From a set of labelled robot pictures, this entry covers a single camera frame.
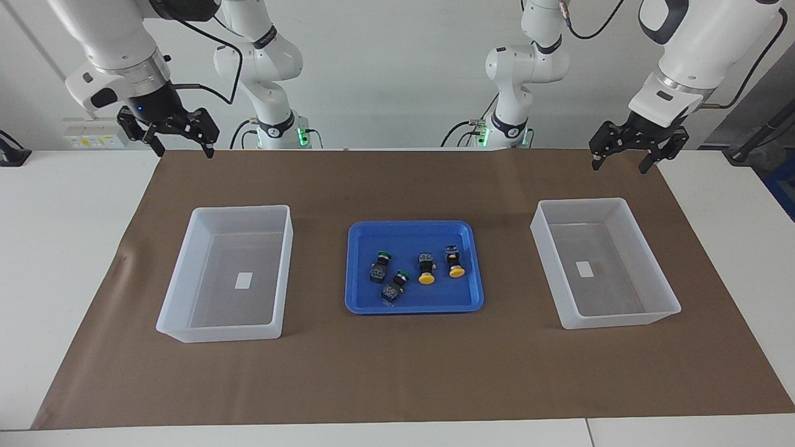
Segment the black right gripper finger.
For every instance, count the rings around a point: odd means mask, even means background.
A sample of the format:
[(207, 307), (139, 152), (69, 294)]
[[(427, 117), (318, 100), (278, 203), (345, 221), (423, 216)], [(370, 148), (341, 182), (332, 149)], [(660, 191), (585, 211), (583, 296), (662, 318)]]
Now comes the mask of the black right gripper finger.
[(207, 109), (199, 108), (188, 113), (188, 138), (201, 146), (208, 159), (215, 155), (219, 135), (219, 128)]
[(121, 107), (117, 113), (117, 124), (130, 141), (148, 145), (159, 158), (165, 155), (165, 146), (157, 136), (157, 126), (148, 125), (147, 129), (144, 129), (130, 108)]

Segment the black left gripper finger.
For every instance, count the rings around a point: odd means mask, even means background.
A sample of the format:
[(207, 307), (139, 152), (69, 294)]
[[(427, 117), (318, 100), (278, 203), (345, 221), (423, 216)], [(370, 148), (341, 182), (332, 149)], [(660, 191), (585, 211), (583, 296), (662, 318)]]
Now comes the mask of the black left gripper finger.
[(689, 135), (684, 127), (677, 127), (664, 140), (647, 138), (647, 156), (639, 163), (639, 172), (645, 174), (659, 161), (676, 158), (688, 139)]
[(625, 150), (624, 131), (621, 125), (605, 121), (589, 141), (589, 150), (593, 155), (591, 167), (598, 171), (608, 156), (616, 155)]

